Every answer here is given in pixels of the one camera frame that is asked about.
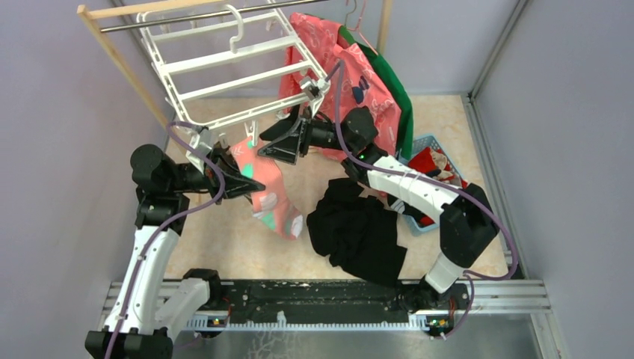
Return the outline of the pink sock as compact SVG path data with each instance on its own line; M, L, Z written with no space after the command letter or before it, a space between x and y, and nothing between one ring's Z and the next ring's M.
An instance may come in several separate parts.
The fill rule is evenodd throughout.
M296 240L304 228L304 217L289 199L277 163L258 155L261 147L261 141L249 136L231 148L241 174L265 186L251 194L253 217L278 236Z

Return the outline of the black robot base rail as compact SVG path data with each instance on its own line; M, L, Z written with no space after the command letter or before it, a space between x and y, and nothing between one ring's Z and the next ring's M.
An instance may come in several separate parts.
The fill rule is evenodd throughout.
M417 332L442 340L465 316L516 316L552 311L539 280L459 280L432 304L418 302L419 286L389 289L361 280L166 280L128 294L113 283L104 311L114 327L166 328L203 335L229 332Z

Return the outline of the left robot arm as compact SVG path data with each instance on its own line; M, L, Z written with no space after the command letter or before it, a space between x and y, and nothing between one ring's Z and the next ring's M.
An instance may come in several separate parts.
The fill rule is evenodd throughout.
M207 193L213 202L248 197L265 186L244 175L229 147L216 144L202 168L176 163L153 144L131 156L138 208L131 259L102 329L89 331L84 347L92 358L171 358L174 343L201 307L213 310L224 299L217 271L191 269L163 304L159 292L167 264L193 213L189 194Z

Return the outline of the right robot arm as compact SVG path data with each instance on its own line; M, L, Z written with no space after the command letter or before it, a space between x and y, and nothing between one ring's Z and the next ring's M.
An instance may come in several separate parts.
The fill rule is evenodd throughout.
M341 165L351 179L401 200L438 224L440 254L422 278L421 298L428 307L440 308L450 298L450 287L498 235L498 221L481 187L458 188L415 171L380 148L377 136L366 106L330 120L323 114L302 114L296 105L259 134L265 142L259 154L293 165L310 147L342 150L346 158Z

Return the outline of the beige and red animal sock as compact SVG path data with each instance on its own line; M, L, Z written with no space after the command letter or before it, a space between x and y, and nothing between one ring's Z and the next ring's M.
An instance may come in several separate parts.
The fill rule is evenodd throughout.
M460 188L468 186L468 182L452 168L449 158L442 150L425 147L407 162L407 166L446 184Z

